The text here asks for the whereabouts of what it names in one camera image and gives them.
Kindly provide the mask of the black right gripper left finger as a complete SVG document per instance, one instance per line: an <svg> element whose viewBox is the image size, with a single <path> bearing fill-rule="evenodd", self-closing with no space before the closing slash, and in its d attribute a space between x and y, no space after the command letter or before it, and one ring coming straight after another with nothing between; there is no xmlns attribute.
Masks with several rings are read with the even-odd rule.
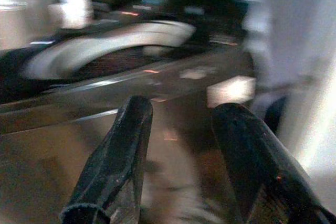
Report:
<svg viewBox="0 0 336 224"><path fill-rule="evenodd" d="M153 107L129 97L80 174L61 223L138 223Z"/></svg>

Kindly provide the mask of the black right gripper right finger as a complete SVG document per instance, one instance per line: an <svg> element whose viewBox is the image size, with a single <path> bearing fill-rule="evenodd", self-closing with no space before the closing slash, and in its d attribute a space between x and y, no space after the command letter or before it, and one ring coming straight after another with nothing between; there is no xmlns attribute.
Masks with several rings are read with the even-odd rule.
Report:
<svg viewBox="0 0 336 224"><path fill-rule="evenodd" d="M335 223L299 162L245 106L218 105L212 129L244 223Z"/></svg>

